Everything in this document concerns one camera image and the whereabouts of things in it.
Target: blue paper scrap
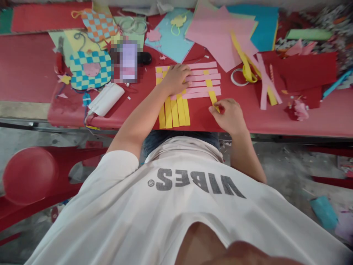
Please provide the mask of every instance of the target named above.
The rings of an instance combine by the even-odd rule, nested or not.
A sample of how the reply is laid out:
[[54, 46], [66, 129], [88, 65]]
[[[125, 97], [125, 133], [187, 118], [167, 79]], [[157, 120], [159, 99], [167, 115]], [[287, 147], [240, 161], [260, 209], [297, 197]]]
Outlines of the blue paper scrap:
[[277, 32], [278, 7], [240, 4], [227, 6], [230, 13], [254, 15], [258, 25], [251, 37], [252, 43], [260, 52], [273, 50], [273, 43]]
[[[186, 22], [180, 27], [180, 34], [175, 36], [172, 34], [171, 20], [178, 15], [186, 15]], [[193, 18], [193, 13], [184, 8], [175, 8], [173, 11], [166, 14], [162, 21], [156, 26], [159, 28], [159, 32], [162, 37], [157, 42], [150, 42], [148, 39], [145, 41], [145, 45], [154, 48], [155, 50], [168, 56], [170, 59], [177, 63], [182, 63], [190, 51], [194, 42], [185, 39], [185, 31], [189, 27]], [[173, 27], [173, 32], [178, 34], [176, 26]]]
[[336, 228], [338, 218], [326, 196], [310, 201], [310, 205], [324, 229], [333, 230]]

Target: jeans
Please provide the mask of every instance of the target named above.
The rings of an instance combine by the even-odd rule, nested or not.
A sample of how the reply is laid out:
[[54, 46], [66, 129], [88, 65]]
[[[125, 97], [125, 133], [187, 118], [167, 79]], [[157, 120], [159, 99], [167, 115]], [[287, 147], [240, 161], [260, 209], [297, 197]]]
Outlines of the jeans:
[[166, 140], [175, 136], [188, 136], [196, 139], [200, 139], [207, 142], [218, 150], [220, 149], [220, 141], [218, 133], [216, 132], [195, 132], [195, 131], [162, 131], [154, 130], [151, 131], [144, 142], [143, 154], [145, 158], [158, 146], [164, 143]]

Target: concrete floor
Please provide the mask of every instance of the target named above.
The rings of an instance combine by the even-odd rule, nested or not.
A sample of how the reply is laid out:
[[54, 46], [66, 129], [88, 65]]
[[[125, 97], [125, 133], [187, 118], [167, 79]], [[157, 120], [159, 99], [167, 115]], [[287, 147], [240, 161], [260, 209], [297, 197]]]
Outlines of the concrete floor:
[[[87, 140], [103, 141], [109, 146], [110, 138], [96, 138], [90, 134], [51, 134], [0, 128], [0, 176], [8, 160], [17, 151], [30, 146], [74, 146], [84, 147]], [[221, 142], [221, 152], [229, 165], [229, 141]], [[343, 176], [336, 167], [336, 156], [306, 152], [299, 146], [271, 143], [256, 143], [256, 153], [268, 178], [268, 185], [278, 190], [292, 205], [317, 222], [309, 201], [325, 195], [335, 211], [353, 207], [353, 190], [315, 183], [310, 175], [322, 177]], [[85, 180], [93, 168], [77, 164], [70, 173], [76, 181]], [[0, 182], [0, 195], [3, 195]], [[50, 209], [0, 232], [0, 240], [21, 232], [18, 239], [0, 246], [0, 264], [23, 264], [34, 251], [41, 238], [51, 226]]]

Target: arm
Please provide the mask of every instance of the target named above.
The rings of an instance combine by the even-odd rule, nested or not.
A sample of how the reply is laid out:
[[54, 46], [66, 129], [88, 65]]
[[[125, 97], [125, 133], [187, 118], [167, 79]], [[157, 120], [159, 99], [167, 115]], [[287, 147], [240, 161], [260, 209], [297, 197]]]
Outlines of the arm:
[[232, 137], [231, 167], [266, 184], [266, 175], [256, 156], [239, 103], [234, 99], [222, 99], [214, 105], [224, 108], [223, 114], [213, 106], [209, 110], [218, 125]]
[[171, 66], [162, 82], [138, 105], [130, 114], [108, 148], [108, 152], [125, 150], [140, 158], [141, 147], [147, 135], [156, 122], [159, 111], [170, 95], [181, 93], [189, 86], [183, 84], [184, 79], [191, 74], [187, 65]]

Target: hand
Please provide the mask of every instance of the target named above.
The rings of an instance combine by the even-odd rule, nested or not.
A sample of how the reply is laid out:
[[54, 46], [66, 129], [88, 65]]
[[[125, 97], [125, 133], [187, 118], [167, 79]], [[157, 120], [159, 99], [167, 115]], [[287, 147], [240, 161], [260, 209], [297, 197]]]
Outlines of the hand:
[[168, 73], [163, 78], [160, 86], [163, 90], [168, 91], [168, 96], [180, 94], [184, 89], [188, 88], [191, 82], [185, 82], [185, 78], [191, 75], [190, 67], [186, 64], [177, 64], [171, 66]]
[[210, 106], [208, 110], [214, 116], [218, 125], [229, 133], [231, 137], [249, 133], [245, 124], [242, 109], [238, 102], [229, 98], [217, 101], [214, 105], [223, 107], [224, 113], [220, 114], [214, 106]]

